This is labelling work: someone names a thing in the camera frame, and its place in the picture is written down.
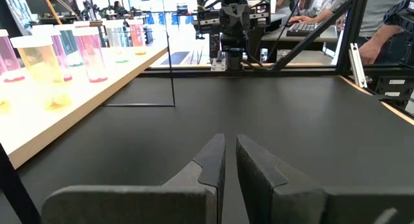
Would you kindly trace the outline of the red medicine bottle white cap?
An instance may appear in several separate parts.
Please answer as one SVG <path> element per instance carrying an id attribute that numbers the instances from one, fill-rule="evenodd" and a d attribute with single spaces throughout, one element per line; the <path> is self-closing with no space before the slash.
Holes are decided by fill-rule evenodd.
<path id="1" fill-rule="evenodd" d="M 127 23 L 130 28 L 131 41 L 135 49 L 136 55 L 144 55 L 146 53 L 146 41 L 142 19 L 128 19 Z"/>

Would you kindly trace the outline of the yellow medicine bottle white cap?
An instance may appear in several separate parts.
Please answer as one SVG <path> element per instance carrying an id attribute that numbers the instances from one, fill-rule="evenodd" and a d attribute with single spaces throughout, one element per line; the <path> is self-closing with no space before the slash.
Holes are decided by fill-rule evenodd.
<path id="1" fill-rule="evenodd" d="M 23 60 L 43 107 L 52 110 L 71 105 L 72 100 L 52 46 L 52 38 L 40 34 L 10 38 L 10 42 Z"/>
<path id="2" fill-rule="evenodd" d="M 6 91 L 0 87 L 0 115 L 5 115 L 10 111 L 10 101 Z"/>

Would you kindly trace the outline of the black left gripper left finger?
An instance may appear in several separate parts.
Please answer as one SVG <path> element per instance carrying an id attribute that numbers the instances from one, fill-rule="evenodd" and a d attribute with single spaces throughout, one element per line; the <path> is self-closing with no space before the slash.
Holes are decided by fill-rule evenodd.
<path id="1" fill-rule="evenodd" d="M 226 142 L 214 135 L 159 186 L 76 185 L 44 202 L 44 224 L 221 224 Z"/>

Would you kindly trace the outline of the black aluminium table frame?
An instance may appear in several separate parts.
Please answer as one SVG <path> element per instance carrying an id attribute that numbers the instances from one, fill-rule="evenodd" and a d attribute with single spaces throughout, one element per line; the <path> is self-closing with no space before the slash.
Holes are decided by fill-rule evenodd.
<path id="1" fill-rule="evenodd" d="M 337 13 L 324 21 L 313 33 L 309 34 L 290 53 L 278 62 L 269 65 L 266 69 L 247 69 L 240 71 L 213 72 L 195 67 L 183 67 L 181 69 L 146 69 L 141 77 L 148 78 L 196 78 L 196 77 L 291 77 L 291 76 L 341 76 L 347 79 L 353 76 L 351 62 L 349 59 L 349 46 L 356 40 L 357 31 L 360 30 L 362 12 L 365 10 L 367 0 L 346 0 L 338 9 Z M 337 20 L 340 15 L 349 11 L 345 30 L 341 39 L 339 56 L 336 65 L 295 65 L 289 66 L 307 45 L 312 43 L 318 34 L 327 29 L 329 24 Z M 414 76 L 414 67 L 408 63 L 363 65 L 366 76 Z"/>

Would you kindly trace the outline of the black keyboard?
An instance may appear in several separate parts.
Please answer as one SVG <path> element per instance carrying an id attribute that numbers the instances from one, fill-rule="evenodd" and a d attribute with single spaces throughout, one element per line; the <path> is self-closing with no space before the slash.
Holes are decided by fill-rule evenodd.
<path id="1" fill-rule="evenodd" d="M 286 35 L 305 37 L 318 28 L 318 23 L 293 23 L 289 26 Z"/>

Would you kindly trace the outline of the black table mat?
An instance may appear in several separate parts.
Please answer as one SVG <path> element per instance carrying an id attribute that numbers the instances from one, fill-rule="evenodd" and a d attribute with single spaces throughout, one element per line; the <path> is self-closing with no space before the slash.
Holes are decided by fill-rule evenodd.
<path id="1" fill-rule="evenodd" d="M 136 78 L 18 172 L 37 207 L 70 185 L 161 185 L 218 133 L 223 224 L 248 224 L 238 134 L 325 186 L 414 186 L 414 125 L 337 77 Z"/>

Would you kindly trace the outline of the black box white labels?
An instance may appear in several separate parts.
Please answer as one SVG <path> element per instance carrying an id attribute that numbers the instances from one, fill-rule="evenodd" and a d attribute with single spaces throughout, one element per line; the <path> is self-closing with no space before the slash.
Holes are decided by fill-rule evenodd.
<path id="1" fill-rule="evenodd" d="M 378 76 L 371 87 L 380 101 L 405 109 L 414 93 L 414 76 Z"/>

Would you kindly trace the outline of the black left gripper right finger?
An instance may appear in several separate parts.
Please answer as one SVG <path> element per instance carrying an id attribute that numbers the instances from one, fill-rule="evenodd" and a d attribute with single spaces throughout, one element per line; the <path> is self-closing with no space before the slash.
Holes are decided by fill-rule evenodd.
<path id="1" fill-rule="evenodd" d="M 236 157 L 250 224 L 414 224 L 414 188 L 323 186 L 246 135 Z"/>

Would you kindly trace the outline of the grey desk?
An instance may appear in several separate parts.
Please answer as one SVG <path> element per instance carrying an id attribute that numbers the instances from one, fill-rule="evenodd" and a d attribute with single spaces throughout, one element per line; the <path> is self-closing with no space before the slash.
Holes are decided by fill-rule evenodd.
<path id="1" fill-rule="evenodd" d="M 270 61 L 279 60 L 281 57 L 287 55 L 297 44 L 299 44 L 304 37 L 300 36 L 287 36 L 286 30 L 275 30 L 264 35 L 261 39 L 260 46 L 262 48 L 271 50 L 275 42 L 275 51 L 269 57 Z M 336 31 L 336 27 L 331 25 L 323 33 L 321 33 L 312 43 L 307 45 L 295 58 L 288 63 L 288 65 L 329 65 L 332 62 L 334 55 L 326 54 L 327 44 L 333 44 L 336 46 L 339 36 Z"/>

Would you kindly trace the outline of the wooden shelf black legs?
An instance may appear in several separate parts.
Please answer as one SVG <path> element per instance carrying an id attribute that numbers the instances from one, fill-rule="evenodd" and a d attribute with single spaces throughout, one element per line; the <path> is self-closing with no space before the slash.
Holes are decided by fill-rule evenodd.
<path id="1" fill-rule="evenodd" d="M 8 161 L 13 165 L 11 172 L 18 177 L 23 188 L 11 192 L 4 192 L 0 188 L 0 224 L 9 223 L 3 214 L 4 199 L 8 200 L 16 215 L 24 219 L 24 223 L 39 221 L 46 195 L 37 196 L 17 169 L 165 55 L 168 39 L 166 36 L 157 37 L 146 48 L 144 55 L 137 56 L 131 47 L 126 51 L 128 62 L 114 63 L 110 50 L 103 50 L 107 67 L 107 80 L 104 82 L 90 83 L 85 69 L 75 68 L 72 80 L 67 82 L 67 92 L 71 98 L 71 104 L 67 107 L 46 110 L 30 78 L 6 85 L 11 106 L 7 113 L 0 114 L 0 144 L 6 152 L 6 156 L 0 156 L 0 164 Z"/>

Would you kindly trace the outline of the blue medicine bottle white cap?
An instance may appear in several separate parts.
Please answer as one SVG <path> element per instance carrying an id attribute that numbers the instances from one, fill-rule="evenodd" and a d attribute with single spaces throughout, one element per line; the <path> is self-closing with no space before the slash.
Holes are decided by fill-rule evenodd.
<path id="1" fill-rule="evenodd" d="M 61 42 L 67 57 L 69 67 L 79 67 L 83 65 L 76 39 L 73 35 L 75 26 L 73 24 L 55 25 L 54 28 L 60 33 Z"/>
<path id="2" fill-rule="evenodd" d="M 124 34 L 124 22 L 122 20 L 106 20 L 103 22 L 105 27 L 109 47 L 116 63 L 128 61 L 125 47 L 127 47 Z"/>

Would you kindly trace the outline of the silver aluminium bar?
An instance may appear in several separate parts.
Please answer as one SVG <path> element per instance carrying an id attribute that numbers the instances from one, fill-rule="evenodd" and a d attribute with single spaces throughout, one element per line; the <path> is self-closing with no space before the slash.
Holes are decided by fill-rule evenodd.
<path id="1" fill-rule="evenodd" d="M 367 88 L 367 80 L 362 65 L 360 52 L 356 43 L 351 43 L 349 46 L 349 59 L 354 76 L 354 82 L 361 88 Z"/>

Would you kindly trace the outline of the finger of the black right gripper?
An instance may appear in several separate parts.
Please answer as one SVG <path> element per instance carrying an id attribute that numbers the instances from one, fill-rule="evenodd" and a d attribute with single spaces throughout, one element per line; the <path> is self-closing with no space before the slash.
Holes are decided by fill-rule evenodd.
<path id="1" fill-rule="evenodd" d="M 228 26 L 227 31 L 230 32 L 238 20 L 238 14 L 237 14 L 237 7 L 236 6 L 229 6 L 228 7 Z"/>
<path id="2" fill-rule="evenodd" d="M 243 30 L 250 28 L 250 7 L 238 6 L 239 21 Z"/>

